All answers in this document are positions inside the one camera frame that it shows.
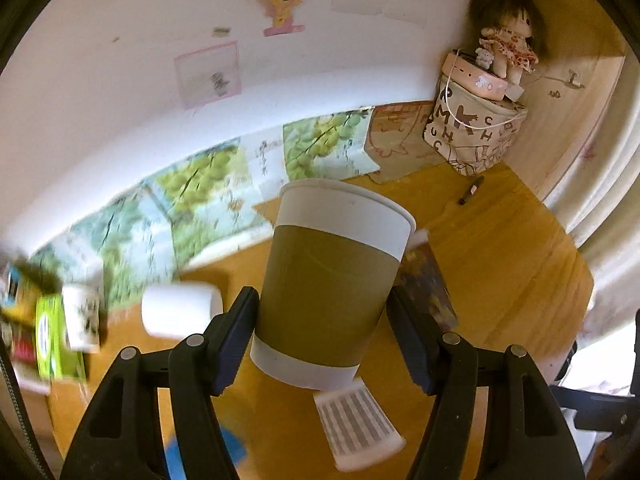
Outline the brown paper cup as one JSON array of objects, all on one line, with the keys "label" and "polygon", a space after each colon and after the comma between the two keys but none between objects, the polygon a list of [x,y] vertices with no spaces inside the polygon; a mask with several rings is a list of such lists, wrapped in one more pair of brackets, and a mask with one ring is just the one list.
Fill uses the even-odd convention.
[{"label": "brown paper cup", "polygon": [[285,185],[250,348],[254,364],[299,388],[348,385],[414,232],[405,208],[360,186]]}]

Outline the plain white cup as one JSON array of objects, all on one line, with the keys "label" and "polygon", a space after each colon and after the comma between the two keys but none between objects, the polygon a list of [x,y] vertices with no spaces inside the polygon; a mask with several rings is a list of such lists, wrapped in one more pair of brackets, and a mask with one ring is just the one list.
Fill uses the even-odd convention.
[{"label": "plain white cup", "polygon": [[202,282],[154,284],[141,299],[141,319],[152,337],[181,340],[201,334],[224,312],[220,290]]}]

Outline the white cup with ink print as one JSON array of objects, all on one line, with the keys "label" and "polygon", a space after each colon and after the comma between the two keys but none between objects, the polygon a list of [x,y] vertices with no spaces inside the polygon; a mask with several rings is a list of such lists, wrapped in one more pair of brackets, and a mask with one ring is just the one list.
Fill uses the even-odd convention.
[{"label": "white cup with ink print", "polygon": [[100,350],[101,297],[84,284],[65,284],[62,287],[68,348],[84,353]]}]

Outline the checkered paper cup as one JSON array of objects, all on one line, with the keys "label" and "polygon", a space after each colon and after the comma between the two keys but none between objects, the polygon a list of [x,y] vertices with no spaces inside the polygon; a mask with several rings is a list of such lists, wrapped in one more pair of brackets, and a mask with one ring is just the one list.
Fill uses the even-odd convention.
[{"label": "checkered paper cup", "polygon": [[361,378],[345,388],[316,393],[314,404],[339,471],[366,469],[405,446]]}]

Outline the cartoon printed tall cup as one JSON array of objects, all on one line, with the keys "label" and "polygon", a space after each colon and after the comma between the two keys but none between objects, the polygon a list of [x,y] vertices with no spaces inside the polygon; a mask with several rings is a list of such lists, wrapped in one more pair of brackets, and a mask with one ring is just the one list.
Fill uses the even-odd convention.
[{"label": "cartoon printed tall cup", "polygon": [[407,294],[416,310],[431,315],[443,332],[458,325],[427,229],[417,230],[409,237],[395,285]]}]

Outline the green tissue box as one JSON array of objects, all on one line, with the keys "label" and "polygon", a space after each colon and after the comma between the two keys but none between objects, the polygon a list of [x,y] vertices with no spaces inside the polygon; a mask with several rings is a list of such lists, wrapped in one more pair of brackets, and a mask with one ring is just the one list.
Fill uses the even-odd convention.
[{"label": "green tissue box", "polygon": [[36,355],[39,376],[47,382],[85,382],[81,352],[70,350],[61,294],[42,296],[36,305]]}]

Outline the yellow box with pens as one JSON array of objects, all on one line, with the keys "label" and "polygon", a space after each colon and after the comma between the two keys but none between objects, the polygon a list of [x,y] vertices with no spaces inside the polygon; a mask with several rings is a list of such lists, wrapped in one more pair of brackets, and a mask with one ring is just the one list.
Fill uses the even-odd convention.
[{"label": "yellow box with pens", "polygon": [[42,292],[19,268],[7,263],[1,268],[1,314],[11,321],[34,326]]}]

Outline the green leaf poster strip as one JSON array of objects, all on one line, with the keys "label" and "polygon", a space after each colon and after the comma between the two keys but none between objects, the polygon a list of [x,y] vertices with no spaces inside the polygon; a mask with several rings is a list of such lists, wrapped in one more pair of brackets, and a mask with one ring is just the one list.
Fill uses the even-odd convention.
[{"label": "green leaf poster strip", "polygon": [[75,223],[28,265],[47,290],[87,284],[107,309],[134,304],[194,259],[226,258],[270,237],[256,207],[288,182],[378,170],[364,150],[371,118],[366,107],[301,119],[179,160]]}]

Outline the dark pen on table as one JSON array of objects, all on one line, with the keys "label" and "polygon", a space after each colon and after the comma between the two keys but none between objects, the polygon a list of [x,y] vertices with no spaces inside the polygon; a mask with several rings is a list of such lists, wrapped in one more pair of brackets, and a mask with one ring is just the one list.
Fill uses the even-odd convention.
[{"label": "dark pen on table", "polygon": [[472,182],[472,184],[469,186],[469,188],[464,192],[460,200],[458,200],[458,204],[460,206],[465,205],[477,193],[478,189],[482,186],[484,181],[485,181],[484,176],[480,176],[476,178]]}]

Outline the letter print fabric basket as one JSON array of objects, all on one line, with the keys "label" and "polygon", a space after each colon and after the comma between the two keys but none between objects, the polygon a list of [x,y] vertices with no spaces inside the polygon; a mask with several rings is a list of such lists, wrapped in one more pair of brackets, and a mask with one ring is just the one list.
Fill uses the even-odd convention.
[{"label": "letter print fabric basket", "polygon": [[502,161],[527,114],[521,104],[480,98],[442,75],[423,140],[457,172],[474,176]]}]

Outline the brown cartoon drawing paper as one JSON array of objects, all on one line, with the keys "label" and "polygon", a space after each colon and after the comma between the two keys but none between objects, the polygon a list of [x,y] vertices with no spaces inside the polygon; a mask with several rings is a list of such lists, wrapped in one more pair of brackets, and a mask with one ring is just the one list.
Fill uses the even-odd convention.
[{"label": "brown cartoon drawing paper", "polygon": [[423,140],[433,101],[394,103],[373,109],[364,150],[377,165],[369,174],[375,183],[396,181],[425,167],[443,164]]}]

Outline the pink round tin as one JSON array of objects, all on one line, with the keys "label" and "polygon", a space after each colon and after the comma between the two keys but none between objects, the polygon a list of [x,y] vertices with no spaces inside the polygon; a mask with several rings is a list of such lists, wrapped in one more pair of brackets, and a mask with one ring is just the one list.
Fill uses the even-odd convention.
[{"label": "pink round tin", "polygon": [[442,63],[442,74],[446,81],[453,81],[479,98],[502,101],[508,84],[487,70],[468,61],[462,54],[451,51]]}]

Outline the wooden bookshelf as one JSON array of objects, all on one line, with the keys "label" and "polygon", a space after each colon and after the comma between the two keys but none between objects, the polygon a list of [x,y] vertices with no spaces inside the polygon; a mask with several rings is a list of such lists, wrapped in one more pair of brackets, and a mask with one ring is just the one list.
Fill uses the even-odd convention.
[{"label": "wooden bookshelf", "polygon": [[523,79],[528,116],[504,161],[541,200],[599,125],[627,44],[597,0],[535,0],[549,57]]}]

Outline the brown haired rag doll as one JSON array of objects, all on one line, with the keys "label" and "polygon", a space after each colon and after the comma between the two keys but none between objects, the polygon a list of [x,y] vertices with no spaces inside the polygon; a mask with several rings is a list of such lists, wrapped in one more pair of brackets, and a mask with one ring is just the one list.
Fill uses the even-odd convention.
[{"label": "brown haired rag doll", "polygon": [[512,86],[548,56],[546,21],[534,0],[470,0],[475,63]]}]

